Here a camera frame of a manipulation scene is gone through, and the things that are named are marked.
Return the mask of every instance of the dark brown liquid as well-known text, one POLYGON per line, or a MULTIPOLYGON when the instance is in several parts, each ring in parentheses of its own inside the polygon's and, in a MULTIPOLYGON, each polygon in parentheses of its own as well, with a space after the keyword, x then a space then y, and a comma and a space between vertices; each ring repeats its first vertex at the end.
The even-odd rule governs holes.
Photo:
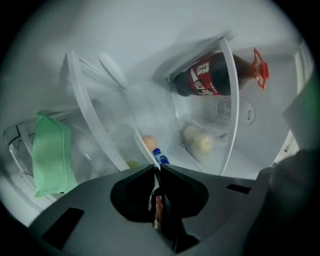
MULTIPOLYGON (((250 79, 254 78, 252 64, 249 61, 234 54, 233 58, 238 76, 239 90, 241 90, 250 79)), ((231 94, 230 79, 227 63, 222 52, 215 53, 211 56, 209 68, 211 80, 216 90, 223 96, 229 96, 231 94)), ((193 85, 190 84, 190 70, 191 67, 186 72, 179 73, 173 80, 177 92, 181 96, 187 97, 191 94, 199 95, 193 90, 193 85)))

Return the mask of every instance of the egg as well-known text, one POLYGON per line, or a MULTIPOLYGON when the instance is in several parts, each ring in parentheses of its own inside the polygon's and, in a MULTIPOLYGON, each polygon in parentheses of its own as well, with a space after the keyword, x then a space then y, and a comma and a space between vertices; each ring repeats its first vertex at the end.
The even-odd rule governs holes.
POLYGON ((152 152, 157 148, 157 140, 155 137, 151 135, 146 135, 142 137, 142 140, 146 146, 146 148, 152 152))

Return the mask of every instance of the plastic bottle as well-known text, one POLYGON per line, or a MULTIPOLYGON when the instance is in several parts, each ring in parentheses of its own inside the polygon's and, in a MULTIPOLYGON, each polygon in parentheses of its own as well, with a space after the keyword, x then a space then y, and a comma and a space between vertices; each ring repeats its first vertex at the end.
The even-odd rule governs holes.
POLYGON ((161 152, 159 148, 156 148, 154 151, 152 151, 152 154, 159 165, 170 164, 168 158, 161 152))
MULTIPOLYGON (((252 63, 233 54, 239 90, 251 79, 257 80, 258 85, 265 89, 269 78, 268 64, 255 48, 253 54, 252 63)), ((222 52, 214 53, 193 64, 186 71, 178 73, 173 83, 178 94, 185 97, 190 95, 229 96, 231 93, 227 63, 222 52)))

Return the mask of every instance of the light green pouch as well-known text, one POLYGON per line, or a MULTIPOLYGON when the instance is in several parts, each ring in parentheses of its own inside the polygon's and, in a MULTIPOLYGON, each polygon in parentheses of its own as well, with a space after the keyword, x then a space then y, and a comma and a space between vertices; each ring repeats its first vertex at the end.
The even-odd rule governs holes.
POLYGON ((70 150, 69 128, 38 113, 32 147, 34 197, 66 193, 78 185, 71 167, 70 150))

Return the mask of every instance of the red bottle cap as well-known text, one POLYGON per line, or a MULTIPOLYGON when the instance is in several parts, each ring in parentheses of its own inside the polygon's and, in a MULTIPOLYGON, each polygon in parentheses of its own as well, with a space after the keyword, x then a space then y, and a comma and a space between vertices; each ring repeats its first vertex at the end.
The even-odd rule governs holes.
POLYGON ((260 53, 256 48, 253 48, 254 60, 252 62, 253 75, 258 82, 258 85, 264 90, 266 81, 269 79, 268 63, 264 62, 260 53))

